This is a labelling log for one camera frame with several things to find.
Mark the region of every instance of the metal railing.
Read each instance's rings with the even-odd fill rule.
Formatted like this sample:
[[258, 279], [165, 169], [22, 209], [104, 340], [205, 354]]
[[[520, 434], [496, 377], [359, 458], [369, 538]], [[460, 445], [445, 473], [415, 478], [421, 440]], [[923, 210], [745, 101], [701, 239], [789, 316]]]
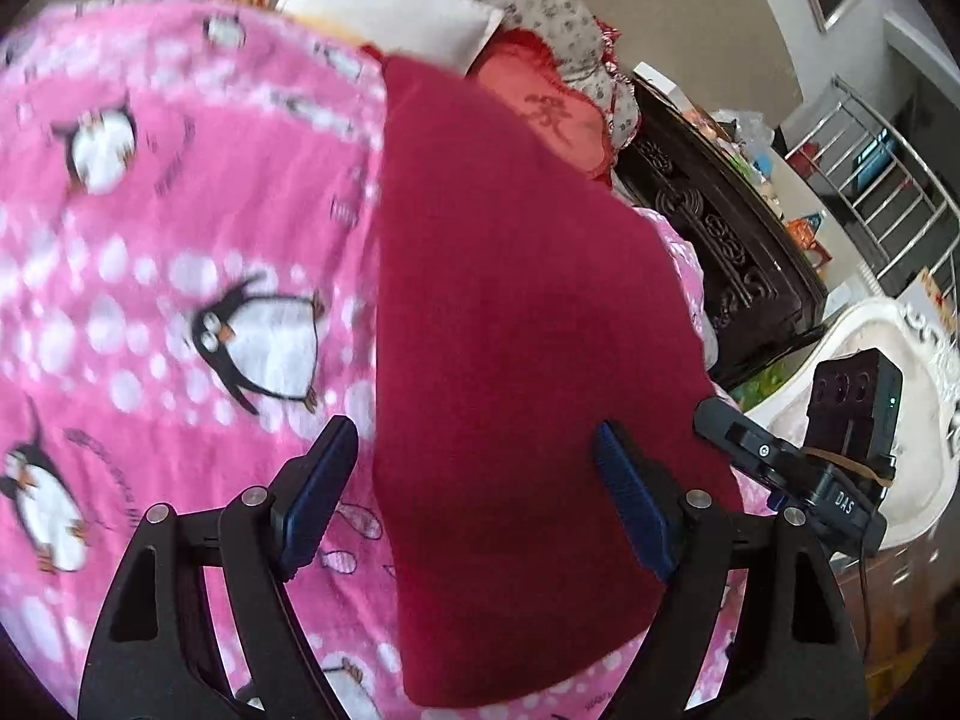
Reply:
[[[840, 77], [832, 84], [839, 100], [787, 159], [798, 155], [810, 165], [806, 181], [843, 224], [887, 295], [899, 295], [926, 267], [952, 305], [955, 326], [960, 208], [893, 124]], [[824, 146], [809, 155], [803, 146], [818, 136], [826, 139]], [[889, 160], [880, 160], [886, 164], [872, 175], [881, 152]]]

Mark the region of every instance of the penguin print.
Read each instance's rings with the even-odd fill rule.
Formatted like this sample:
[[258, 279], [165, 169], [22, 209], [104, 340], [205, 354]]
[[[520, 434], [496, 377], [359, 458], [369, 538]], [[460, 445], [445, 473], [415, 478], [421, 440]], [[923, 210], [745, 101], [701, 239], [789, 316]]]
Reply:
[[203, 37], [218, 49], [241, 49], [247, 40], [239, 16], [208, 16], [203, 19]]
[[20, 57], [25, 55], [27, 49], [30, 49], [33, 42], [34, 35], [27, 33], [14, 35], [10, 40], [0, 44], [0, 70], [6, 70], [16, 64]]
[[[350, 720], [381, 720], [380, 710], [363, 687], [363, 671], [349, 658], [342, 659], [339, 666], [323, 669], [323, 675]], [[237, 690], [237, 699], [250, 707], [263, 709], [253, 683]]]
[[83, 113], [75, 124], [55, 124], [53, 131], [66, 143], [69, 194], [109, 193], [136, 154], [136, 120], [128, 100], [116, 108]]
[[336, 114], [302, 95], [274, 95], [274, 102], [295, 119], [307, 122], [318, 132], [333, 132], [341, 140], [347, 140], [353, 134], [353, 125], [346, 116]]
[[357, 83], [360, 80], [363, 63], [356, 56], [334, 46], [325, 46], [322, 43], [317, 44], [316, 52], [339, 76], [351, 83]]
[[10, 498], [23, 532], [46, 573], [78, 571], [86, 561], [86, 525], [80, 509], [43, 450], [40, 419], [30, 401], [34, 437], [7, 452], [0, 491]]
[[315, 413], [317, 322], [323, 303], [318, 295], [248, 295], [248, 286], [261, 278], [263, 274], [251, 276], [200, 309], [190, 323], [190, 337], [200, 357], [248, 412], [258, 414], [243, 391], [301, 401]]

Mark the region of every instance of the cable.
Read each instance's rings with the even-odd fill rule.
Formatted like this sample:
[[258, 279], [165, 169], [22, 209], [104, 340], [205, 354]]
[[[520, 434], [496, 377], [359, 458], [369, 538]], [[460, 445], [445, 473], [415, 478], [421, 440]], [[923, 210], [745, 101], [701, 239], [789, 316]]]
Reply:
[[867, 556], [864, 555], [864, 541], [867, 538], [867, 531], [870, 530], [870, 526], [874, 521], [874, 517], [877, 516], [877, 509], [880, 508], [880, 504], [876, 504], [874, 510], [870, 514], [870, 519], [867, 521], [867, 527], [863, 529], [863, 533], [860, 536], [860, 561], [858, 565], [859, 574], [860, 574], [860, 597], [863, 599], [863, 662], [866, 664], [867, 657], [870, 656], [870, 644], [871, 640], [874, 637], [874, 620], [870, 614], [870, 592], [869, 586], [867, 585]]
[[870, 617], [870, 593], [867, 588], [867, 560], [863, 554], [863, 541], [860, 539], [860, 595], [863, 598], [863, 662], [866, 664], [867, 657], [870, 656], [870, 640], [874, 635], [874, 623]]

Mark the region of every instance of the bed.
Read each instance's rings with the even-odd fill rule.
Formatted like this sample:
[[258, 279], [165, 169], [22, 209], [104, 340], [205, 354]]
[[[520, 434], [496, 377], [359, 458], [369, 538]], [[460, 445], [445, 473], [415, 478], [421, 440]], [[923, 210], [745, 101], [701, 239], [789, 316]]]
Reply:
[[[565, 31], [576, 37], [564, 43], [533, 10], [500, 1], [517, 23], [544, 30], [568, 82], [600, 103], [621, 101], [611, 122], [629, 137], [632, 98], [603, 68], [592, 19], [572, 20]], [[544, 18], [557, 23], [549, 7]], [[589, 62], [577, 59], [584, 34]], [[16, 383], [0, 401], [0, 623], [46, 688], [76, 711], [99, 603], [147, 506], [222, 505], [301, 453], [327, 415], [346, 413], [361, 437], [357, 472], [291, 596], [350, 716], [598, 716], [641, 637], [491, 707], [428, 709], [403, 692], [395, 572], [370, 471], [371, 230], [386, 116], [376, 60], [270, 13], [207, 0], [54, 8], [13, 39], [0, 81], [0, 365]], [[308, 206], [306, 196], [322, 201]], [[697, 328], [695, 257], [661, 217], [638, 213], [670, 254]], [[263, 323], [283, 325], [296, 355], [270, 367], [262, 338], [236, 346], [259, 338]], [[748, 509], [762, 508], [738, 481]], [[740, 590], [733, 583], [692, 702], [718, 688]], [[210, 595], [224, 668], [241, 688], [248, 672], [215, 579]]]

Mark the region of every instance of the red pillowcase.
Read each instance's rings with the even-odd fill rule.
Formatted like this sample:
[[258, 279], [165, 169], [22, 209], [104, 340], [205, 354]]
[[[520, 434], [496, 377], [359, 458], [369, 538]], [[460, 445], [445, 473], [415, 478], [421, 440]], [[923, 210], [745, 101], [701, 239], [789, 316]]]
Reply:
[[656, 611], [590, 454], [602, 420], [685, 488], [740, 497], [693, 434], [713, 387], [654, 228], [475, 84], [397, 57], [384, 76], [374, 484], [404, 688], [483, 706]]
[[587, 178], [608, 176], [613, 147], [603, 111], [563, 83], [553, 52], [536, 33], [498, 31], [467, 77], [512, 108], [551, 151]]

